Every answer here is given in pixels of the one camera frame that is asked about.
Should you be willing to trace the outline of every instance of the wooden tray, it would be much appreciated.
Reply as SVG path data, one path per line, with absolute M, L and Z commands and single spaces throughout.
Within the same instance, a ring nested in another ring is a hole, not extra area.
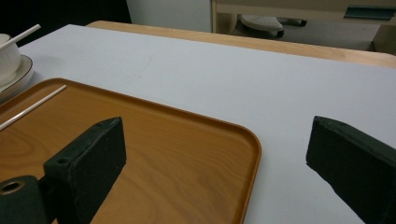
M 242 223 L 261 146 L 243 127 L 65 79 L 0 105 L 0 123 L 67 88 L 0 132 L 0 181 L 42 164 L 91 125 L 123 118 L 127 164 L 92 223 Z

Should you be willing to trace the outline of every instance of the wooden table edge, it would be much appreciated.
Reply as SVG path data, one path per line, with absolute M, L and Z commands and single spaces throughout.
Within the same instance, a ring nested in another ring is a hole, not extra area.
M 235 46 L 247 49 L 267 50 L 311 58 L 328 59 L 349 63 L 362 63 L 396 68 L 396 56 L 354 49 L 338 49 L 275 40 L 258 39 L 234 35 L 220 35 L 172 28 L 153 27 L 114 21 L 94 21 L 91 28 L 129 32 L 141 35 L 157 35 L 206 43 Z

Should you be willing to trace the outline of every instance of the white plate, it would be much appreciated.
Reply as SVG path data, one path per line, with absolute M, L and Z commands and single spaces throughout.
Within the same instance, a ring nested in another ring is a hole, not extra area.
M 0 87 L 0 104 L 15 96 L 32 77 L 33 61 L 28 56 L 21 55 L 21 65 L 17 69 L 17 76 L 8 84 Z

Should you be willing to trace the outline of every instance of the white tabletop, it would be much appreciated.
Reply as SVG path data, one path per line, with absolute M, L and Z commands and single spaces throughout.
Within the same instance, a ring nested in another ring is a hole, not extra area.
M 245 223 L 362 223 L 305 162 L 315 115 L 396 147 L 396 69 L 69 25 L 21 48 L 63 77 L 237 123 L 262 143 Z

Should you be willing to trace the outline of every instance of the white wall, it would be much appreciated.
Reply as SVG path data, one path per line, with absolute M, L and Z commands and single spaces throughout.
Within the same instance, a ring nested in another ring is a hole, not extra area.
M 132 23 L 211 32 L 210 0 L 126 0 Z

